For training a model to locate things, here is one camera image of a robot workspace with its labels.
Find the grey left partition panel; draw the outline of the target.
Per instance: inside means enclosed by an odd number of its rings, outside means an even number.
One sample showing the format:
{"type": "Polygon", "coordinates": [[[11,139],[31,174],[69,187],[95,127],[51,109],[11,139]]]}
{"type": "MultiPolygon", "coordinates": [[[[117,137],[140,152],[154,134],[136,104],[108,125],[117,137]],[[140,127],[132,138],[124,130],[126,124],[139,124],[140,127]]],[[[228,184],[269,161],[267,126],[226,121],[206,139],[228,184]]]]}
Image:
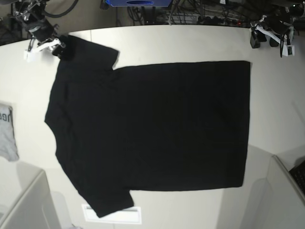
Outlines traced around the grey left partition panel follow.
{"type": "Polygon", "coordinates": [[[34,165],[18,162],[15,165],[20,191],[4,204],[9,183],[0,189],[0,227],[2,229],[60,229],[46,172],[34,165]]]}

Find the blue box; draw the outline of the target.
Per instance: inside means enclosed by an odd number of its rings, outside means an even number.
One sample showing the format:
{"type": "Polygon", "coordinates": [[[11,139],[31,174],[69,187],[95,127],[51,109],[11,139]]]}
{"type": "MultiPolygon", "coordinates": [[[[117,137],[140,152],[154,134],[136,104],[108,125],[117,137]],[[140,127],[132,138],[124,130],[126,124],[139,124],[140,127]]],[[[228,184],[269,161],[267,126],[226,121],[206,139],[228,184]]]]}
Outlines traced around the blue box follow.
{"type": "Polygon", "coordinates": [[[112,7],[153,6],[168,7],[172,0],[107,0],[112,7]]]}

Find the grey folded T-shirt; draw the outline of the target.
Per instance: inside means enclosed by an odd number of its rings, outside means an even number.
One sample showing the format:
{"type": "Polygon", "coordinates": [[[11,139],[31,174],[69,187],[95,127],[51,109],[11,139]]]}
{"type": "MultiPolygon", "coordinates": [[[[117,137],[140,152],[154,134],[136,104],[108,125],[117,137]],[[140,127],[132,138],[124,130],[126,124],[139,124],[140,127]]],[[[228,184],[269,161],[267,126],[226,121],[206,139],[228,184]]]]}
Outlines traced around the grey folded T-shirt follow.
{"type": "Polygon", "coordinates": [[[19,160],[12,118],[12,107],[0,104],[0,156],[10,162],[19,160]]]}

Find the black keyboard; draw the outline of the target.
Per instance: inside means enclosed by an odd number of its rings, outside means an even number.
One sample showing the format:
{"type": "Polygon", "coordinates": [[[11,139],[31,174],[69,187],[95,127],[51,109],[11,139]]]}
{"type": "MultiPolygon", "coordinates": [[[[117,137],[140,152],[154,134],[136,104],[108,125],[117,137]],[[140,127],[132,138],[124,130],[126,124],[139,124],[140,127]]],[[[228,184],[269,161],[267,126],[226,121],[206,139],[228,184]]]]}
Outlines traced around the black keyboard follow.
{"type": "Polygon", "coordinates": [[[305,161],[289,171],[303,194],[305,193],[305,161]]]}

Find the grey partition panel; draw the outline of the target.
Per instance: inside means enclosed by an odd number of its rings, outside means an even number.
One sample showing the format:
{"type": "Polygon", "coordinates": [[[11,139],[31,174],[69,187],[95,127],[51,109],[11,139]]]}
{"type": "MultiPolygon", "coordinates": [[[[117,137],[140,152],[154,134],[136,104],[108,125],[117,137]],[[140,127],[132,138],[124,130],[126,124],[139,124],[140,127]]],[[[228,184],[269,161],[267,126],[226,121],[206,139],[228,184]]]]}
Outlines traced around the grey partition panel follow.
{"type": "Polygon", "coordinates": [[[303,229],[305,197],[277,156],[269,163],[250,229],[303,229]]]}
{"type": "Polygon", "coordinates": [[[4,204],[9,183],[0,189],[0,227],[2,229],[60,229],[46,172],[34,165],[18,162],[15,165],[20,191],[4,204]]]}

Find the grey right partition panel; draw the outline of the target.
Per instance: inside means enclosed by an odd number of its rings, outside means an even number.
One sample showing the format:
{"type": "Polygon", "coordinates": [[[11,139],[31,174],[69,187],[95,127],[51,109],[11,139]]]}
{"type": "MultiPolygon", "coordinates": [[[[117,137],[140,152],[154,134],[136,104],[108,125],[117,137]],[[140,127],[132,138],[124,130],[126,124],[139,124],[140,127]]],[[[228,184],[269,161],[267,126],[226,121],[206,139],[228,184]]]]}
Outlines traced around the grey right partition panel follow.
{"type": "Polygon", "coordinates": [[[303,229],[305,197],[277,156],[269,163],[250,229],[303,229]]]}

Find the black T-shirt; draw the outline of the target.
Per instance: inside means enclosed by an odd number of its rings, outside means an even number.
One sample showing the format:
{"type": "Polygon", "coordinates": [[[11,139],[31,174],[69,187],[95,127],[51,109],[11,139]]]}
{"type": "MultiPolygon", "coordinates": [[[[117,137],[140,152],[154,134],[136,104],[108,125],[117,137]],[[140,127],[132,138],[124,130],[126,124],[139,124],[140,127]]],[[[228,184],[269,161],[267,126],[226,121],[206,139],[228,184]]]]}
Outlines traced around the black T-shirt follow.
{"type": "Polygon", "coordinates": [[[114,69],[117,50],[66,41],[45,123],[64,173],[98,217],[133,207],[132,190],[243,185],[250,62],[114,69]]]}

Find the white label on table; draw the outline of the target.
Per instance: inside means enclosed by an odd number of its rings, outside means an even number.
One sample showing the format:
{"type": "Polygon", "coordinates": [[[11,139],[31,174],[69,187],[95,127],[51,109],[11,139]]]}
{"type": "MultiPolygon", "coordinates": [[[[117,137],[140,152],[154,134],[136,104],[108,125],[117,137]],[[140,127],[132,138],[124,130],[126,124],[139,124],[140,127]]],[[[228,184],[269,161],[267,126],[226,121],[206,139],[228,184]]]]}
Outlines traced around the white label on table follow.
{"type": "Polygon", "coordinates": [[[123,209],[101,218],[97,216],[95,211],[88,204],[82,204],[81,207],[87,222],[134,225],[142,224],[142,211],[140,207],[123,209]]]}

